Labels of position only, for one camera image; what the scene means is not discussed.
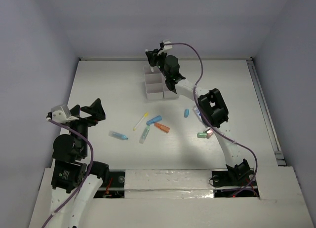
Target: gray wall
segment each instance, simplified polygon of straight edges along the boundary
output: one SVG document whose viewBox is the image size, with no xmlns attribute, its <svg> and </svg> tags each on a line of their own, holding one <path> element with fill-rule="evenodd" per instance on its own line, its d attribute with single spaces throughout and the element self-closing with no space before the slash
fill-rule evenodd
<svg viewBox="0 0 316 228">
<path fill-rule="evenodd" d="M 286 161 L 316 225 L 316 0 L 289 0 L 255 57 Z"/>
<path fill-rule="evenodd" d="M 47 0 L 0 0 L 0 227 L 28 227 L 78 59 Z"/>
<path fill-rule="evenodd" d="M 201 56 L 254 56 L 287 0 L 50 0 L 78 56 L 144 56 L 169 38 Z M 177 48 L 178 56 L 195 56 Z"/>
</svg>

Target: white table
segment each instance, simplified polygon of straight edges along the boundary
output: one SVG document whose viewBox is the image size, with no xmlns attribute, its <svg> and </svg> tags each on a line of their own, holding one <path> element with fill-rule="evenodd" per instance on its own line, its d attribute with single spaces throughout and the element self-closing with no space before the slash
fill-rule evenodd
<svg viewBox="0 0 316 228">
<path fill-rule="evenodd" d="M 232 133 L 238 142 L 253 149 L 260 166 L 277 167 L 246 61 L 204 61 L 200 87 L 218 88 L 229 109 Z M 106 120 L 89 128 L 95 160 L 111 169 L 209 169 L 226 168 L 223 153 L 215 137 L 198 139 L 205 129 L 192 108 L 194 102 L 179 99 L 148 101 L 145 94 L 145 61 L 80 61 L 68 106 L 89 106 L 100 98 Z M 200 75 L 198 61 L 180 61 L 180 73 L 195 82 Z M 190 109 L 188 118 L 184 110 Z M 162 116 L 170 127 L 165 134 L 154 126 L 145 143 L 139 143 L 146 121 L 136 131 L 135 124 L 149 112 L 148 118 Z M 110 130 L 123 133 L 128 141 L 108 136 Z M 251 166 L 252 155 L 241 150 Z"/>
<path fill-rule="evenodd" d="M 109 164 L 111 169 L 126 169 L 125 188 L 131 191 L 124 199 L 93 199 L 81 228 L 313 227 L 293 168 L 277 166 L 245 61 L 204 61 L 200 86 L 221 90 L 235 139 L 256 153 L 260 200 L 181 194 L 192 190 L 193 194 L 212 195 L 208 184 L 211 172 L 192 169 L 226 168 L 224 156 L 215 137 L 196 137 L 204 126 L 192 111 L 188 118 L 183 117 L 184 109 L 191 110 L 194 105 L 191 100 L 146 100 L 145 64 L 88 61 L 78 65 L 68 106 L 89 106 L 101 98 L 107 119 L 90 128 L 88 136 L 94 160 Z M 198 61 L 180 61 L 180 65 L 181 74 L 189 81 L 198 78 Z M 132 128 L 146 111 L 149 118 L 161 115 L 161 123 L 170 127 L 170 133 L 152 127 L 142 145 L 139 138 L 145 122 L 136 132 Z M 124 133 L 129 140 L 111 138 L 109 130 Z M 254 166 L 251 154 L 240 151 Z M 48 216 L 52 171 L 45 171 L 30 228 L 41 227 Z"/>
</svg>

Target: blue tube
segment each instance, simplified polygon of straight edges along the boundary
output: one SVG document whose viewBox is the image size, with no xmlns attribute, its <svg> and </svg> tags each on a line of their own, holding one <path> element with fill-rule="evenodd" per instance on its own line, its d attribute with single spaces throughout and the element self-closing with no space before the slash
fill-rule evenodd
<svg viewBox="0 0 316 228">
<path fill-rule="evenodd" d="M 189 116 L 189 109 L 186 109 L 185 111 L 184 111 L 184 118 L 187 118 L 188 116 Z"/>
<path fill-rule="evenodd" d="M 158 116 L 155 117 L 155 118 L 152 118 L 151 120 L 148 120 L 146 124 L 147 124 L 147 125 L 151 125 L 151 124 L 157 123 L 157 122 L 159 122 L 159 121 L 162 121 L 162 118 L 161 118 L 160 115 L 158 115 Z"/>
<path fill-rule="evenodd" d="M 114 131 L 110 131 L 109 136 L 117 138 L 117 139 L 121 139 L 121 140 L 128 140 L 128 137 L 126 137 L 125 135 L 114 132 Z"/>
</svg>

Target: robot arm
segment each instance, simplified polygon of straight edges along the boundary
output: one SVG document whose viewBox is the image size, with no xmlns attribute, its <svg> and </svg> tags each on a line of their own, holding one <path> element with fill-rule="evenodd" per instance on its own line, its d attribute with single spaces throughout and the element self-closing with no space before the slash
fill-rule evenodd
<svg viewBox="0 0 316 228">
<path fill-rule="evenodd" d="M 194 84 L 186 80 L 179 70 L 178 58 L 168 55 L 172 46 L 160 44 L 160 49 L 146 51 L 146 56 L 151 67 L 157 66 L 166 78 L 165 83 L 170 91 L 188 97 L 194 100 Z M 228 109 L 220 91 L 216 88 L 207 90 L 200 87 L 196 88 L 196 96 L 199 107 L 213 127 L 218 128 L 219 133 L 231 138 L 231 130 L 228 123 Z M 236 144 L 224 139 L 221 135 L 215 133 L 225 156 L 226 167 L 230 185 L 240 186 L 253 174 L 246 159 L 242 158 L 239 148 Z"/>
<path fill-rule="evenodd" d="M 81 118 L 80 111 L 91 116 Z M 71 132 L 58 136 L 53 144 L 52 215 L 43 227 L 79 228 L 88 204 L 100 186 L 109 179 L 107 164 L 91 161 L 87 167 L 85 163 L 78 162 L 87 157 L 87 142 L 82 136 L 87 138 L 88 128 L 105 120 L 105 113 L 101 100 L 97 99 L 89 107 L 76 105 L 71 110 L 66 105 L 54 107 L 48 113 L 47 120 L 61 127 L 66 125 Z"/>
</svg>

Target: black mount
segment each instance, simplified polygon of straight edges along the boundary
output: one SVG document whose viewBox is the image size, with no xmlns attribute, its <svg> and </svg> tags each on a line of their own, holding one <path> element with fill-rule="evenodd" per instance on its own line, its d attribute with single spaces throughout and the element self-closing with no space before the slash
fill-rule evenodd
<svg viewBox="0 0 316 228">
<path fill-rule="evenodd" d="M 86 118 L 80 117 L 80 110 L 90 114 L 91 116 Z M 65 123 L 71 129 L 88 138 L 88 128 L 95 126 L 99 121 L 105 120 L 105 112 L 101 105 L 101 100 L 96 99 L 91 106 L 81 107 L 79 105 L 74 106 L 70 113 L 72 116 L 78 118 L 78 120 Z M 62 134 L 58 136 L 53 143 L 53 155 L 55 159 L 55 167 L 51 185 L 53 189 L 56 187 L 65 189 L 67 193 L 70 193 L 76 188 L 82 181 L 87 165 L 85 163 L 79 163 L 78 160 L 82 160 L 88 155 L 87 143 L 77 135 L 70 133 Z M 102 177 L 103 181 L 107 178 L 109 173 L 109 166 L 101 162 L 93 162 L 91 168 L 91 174 L 96 174 Z"/>
<path fill-rule="evenodd" d="M 207 94 L 201 95 L 197 101 L 212 126 L 219 128 L 223 122 L 228 121 L 228 109 L 218 89 L 214 88 Z"/>
<path fill-rule="evenodd" d="M 226 165 L 227 170 L 212 171 L 213 186 L 216 188 L 225 186 L 245 186 L 250 181 L 249 176 L 254 174 L 254 171 L 250 169 L 246 159 L 240 165 L 230 167 Z"/>
</svg>

